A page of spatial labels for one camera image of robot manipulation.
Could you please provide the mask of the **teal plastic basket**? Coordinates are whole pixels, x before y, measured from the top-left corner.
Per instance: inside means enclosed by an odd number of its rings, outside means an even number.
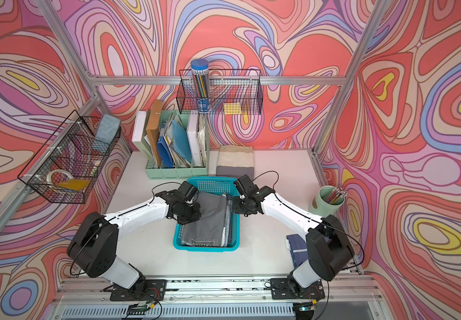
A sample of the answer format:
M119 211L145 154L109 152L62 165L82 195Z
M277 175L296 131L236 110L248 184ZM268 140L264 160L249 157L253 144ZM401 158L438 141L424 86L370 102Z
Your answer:
M230 198L238 197L239 192L234 186L236 178L232 177L189 177L187 182L197 188L199 191L212 193L216 195L227 195ZM224 247L210 247L208 245L202 246L191 246L185 245L181 240L181 233L183 225L176 225L176 229L173 236L173 246L178 250L192 251L192 252L231 252L238 249L240 245L241 235L241 222L240 215L233 212L232 205L230 205L230 221L229 226L226 228L229 231L227 235L227 242Z

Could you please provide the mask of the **grey pillowcase with label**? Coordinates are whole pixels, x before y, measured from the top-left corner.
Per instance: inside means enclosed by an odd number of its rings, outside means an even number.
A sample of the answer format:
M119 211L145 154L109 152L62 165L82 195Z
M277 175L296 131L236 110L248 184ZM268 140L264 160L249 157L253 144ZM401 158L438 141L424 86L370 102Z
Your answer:
M181 244L189 247L225 247L229 242L230 210L227 195L202 192L197 197L201 218L182 227Z

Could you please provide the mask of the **beige and grey pillowcase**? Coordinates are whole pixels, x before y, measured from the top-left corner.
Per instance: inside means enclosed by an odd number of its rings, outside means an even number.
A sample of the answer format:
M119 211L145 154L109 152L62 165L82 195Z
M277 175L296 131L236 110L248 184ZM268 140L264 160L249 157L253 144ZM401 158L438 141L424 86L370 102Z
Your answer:
M240 178L254 177L254 153L252 147L224 145L217 158L216 176Z

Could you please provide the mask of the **navy pillowcase with yellow stripe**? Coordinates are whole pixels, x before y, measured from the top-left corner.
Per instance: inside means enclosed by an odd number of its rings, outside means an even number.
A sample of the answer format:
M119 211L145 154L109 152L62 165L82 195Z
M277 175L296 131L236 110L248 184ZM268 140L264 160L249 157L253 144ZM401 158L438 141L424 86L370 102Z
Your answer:
M307 244L300 235L288 235L286 241L294 267L298 267L308 260Z

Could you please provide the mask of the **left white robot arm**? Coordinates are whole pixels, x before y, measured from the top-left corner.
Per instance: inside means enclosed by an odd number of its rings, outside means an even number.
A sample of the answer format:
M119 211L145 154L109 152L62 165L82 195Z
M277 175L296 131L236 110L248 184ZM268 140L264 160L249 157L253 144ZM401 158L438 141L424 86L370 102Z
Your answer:
M67 248L68 256L91 278L102 277L131 293L147 290L145 276L117 256L117 244L134 230L174 219L179 225L196 222L201 217L195 201L198 189L187 181L172 191L160 191L150 200L115 213L87 215Z

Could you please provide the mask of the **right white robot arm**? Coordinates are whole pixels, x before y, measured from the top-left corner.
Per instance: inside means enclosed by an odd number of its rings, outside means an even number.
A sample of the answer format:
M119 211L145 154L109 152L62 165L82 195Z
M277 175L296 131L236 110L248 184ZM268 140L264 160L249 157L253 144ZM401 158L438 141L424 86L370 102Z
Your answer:
M308 259L286 278L286 288L297 295L320 280L332 281L355 256L350 237L336 217L304 211L273 188L258 187L248 175L235 180L234 186L238 191L233 198L234 213L272 217L305 238Z

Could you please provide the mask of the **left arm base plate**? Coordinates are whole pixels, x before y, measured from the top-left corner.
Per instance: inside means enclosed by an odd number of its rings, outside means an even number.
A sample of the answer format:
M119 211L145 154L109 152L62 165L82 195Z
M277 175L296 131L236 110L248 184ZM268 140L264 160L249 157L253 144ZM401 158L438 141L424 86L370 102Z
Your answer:
M140 279L130 289L114 285L110 291L111 301L162 301L166 293L164 279Z

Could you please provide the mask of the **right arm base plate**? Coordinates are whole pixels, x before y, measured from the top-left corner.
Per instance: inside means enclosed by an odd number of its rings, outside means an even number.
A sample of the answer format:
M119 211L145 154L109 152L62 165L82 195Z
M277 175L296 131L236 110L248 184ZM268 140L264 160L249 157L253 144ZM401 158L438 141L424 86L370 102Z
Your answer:
M271 278L266 288L270 289L273 300L316 300L320 301L326 297L322 281L316 281L307 288L298 287L295 282L290 282L287 277Z

